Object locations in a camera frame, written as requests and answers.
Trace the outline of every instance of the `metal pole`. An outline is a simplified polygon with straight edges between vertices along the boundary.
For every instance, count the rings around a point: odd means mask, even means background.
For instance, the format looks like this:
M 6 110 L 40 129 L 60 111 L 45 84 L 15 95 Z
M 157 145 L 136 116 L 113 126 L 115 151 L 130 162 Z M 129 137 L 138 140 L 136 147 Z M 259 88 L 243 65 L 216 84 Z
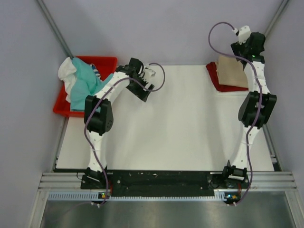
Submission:
M 73 57 L 73 54 L 68 47 L 65 39 L 63 38 L 60 30 L 58 29 L 56 23 L 54 22 L 54 19 L 52 18 L 50 12 L 48 11 L 47 6 L 45 5 L 43 0 L 35 0 L 35 2 L 38 4 L 39 8 L 41 9 L 42 14 L 44 15 L 45 19 L 47 20 L 48 24 L 50 25 L 56 39 L 61 45 L 62 50 L 64 51 L 65 55 L 67 57 Z
M 291 0 L 282 0 L 279 8 L 277 9 L 275 15 L 271 19 L 270 23 L 268 24 L 266 31 L 264 33 L 265 37 L 269 37 L 269 35 L 272 32 L 272 29 L 274 26 L 278 23 L 279 19 L 281 18 L 282 14 L 285 12 L 287 9 L 288 4 L 290 3 Z

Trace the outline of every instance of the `teal cloth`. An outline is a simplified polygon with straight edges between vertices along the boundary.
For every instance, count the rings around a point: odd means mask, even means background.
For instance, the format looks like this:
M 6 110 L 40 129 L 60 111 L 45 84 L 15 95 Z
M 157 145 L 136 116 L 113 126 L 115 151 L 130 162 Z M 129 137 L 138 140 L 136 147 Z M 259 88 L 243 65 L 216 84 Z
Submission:
M 75 72 L 76 82 L 71 89 L 71 110 L 84 111 L 85 101 L 88 95 L 95 95 L 111 80 L 113 74 L 110 74 L 105 81 L 101 81 L 96 77 L 93 69 L 75 57 L 72 60 L 73 65 L 77 69 Z

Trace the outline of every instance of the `gray floor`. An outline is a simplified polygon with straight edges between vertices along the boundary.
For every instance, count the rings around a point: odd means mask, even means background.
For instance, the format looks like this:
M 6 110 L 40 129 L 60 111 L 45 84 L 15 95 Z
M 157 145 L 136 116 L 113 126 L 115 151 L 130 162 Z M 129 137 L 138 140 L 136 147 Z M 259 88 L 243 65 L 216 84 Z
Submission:
M 47 203 L 42 228 L 293 228 L 284 193 L 248 194 L 235 207 L 223 202 Z

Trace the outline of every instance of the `gray wall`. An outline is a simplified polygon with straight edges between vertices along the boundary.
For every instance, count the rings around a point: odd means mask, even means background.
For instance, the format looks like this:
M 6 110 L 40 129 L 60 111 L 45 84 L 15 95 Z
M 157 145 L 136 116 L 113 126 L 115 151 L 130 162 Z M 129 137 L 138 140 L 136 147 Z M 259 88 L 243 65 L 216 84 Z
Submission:
M 304 199 L 304 1 L 292 0 L 266 44 L 265 73 L 278 97 L 269 120 L 283 167 L 293 172 Z
M 52 113 L 65 56 L 33 0 L 0 2 L 0 227 L 25 227 L 62 118 Z
M 201 64 L 217 57 L 208 32 L 219 21 L 264 31 L 281 0 L 45 0 L 75 55 L 130 57 L 162 64 Z M 212 42 L 229 51 L 229 27 Z

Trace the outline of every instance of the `striped cloth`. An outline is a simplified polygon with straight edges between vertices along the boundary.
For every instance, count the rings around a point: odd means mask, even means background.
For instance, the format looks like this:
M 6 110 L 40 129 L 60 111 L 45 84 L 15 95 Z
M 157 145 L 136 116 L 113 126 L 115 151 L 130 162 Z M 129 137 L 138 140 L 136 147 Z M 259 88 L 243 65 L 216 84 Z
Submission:
M 96 66 L 95 66 L 94 64 L 90 64 L 90 67 L 93 69 L 93 71 L 94 71 L 96 77 L 98 77 L 98 78 L 101 80 L 101 75 L 100 75 L 100 73 L 98 72 Z

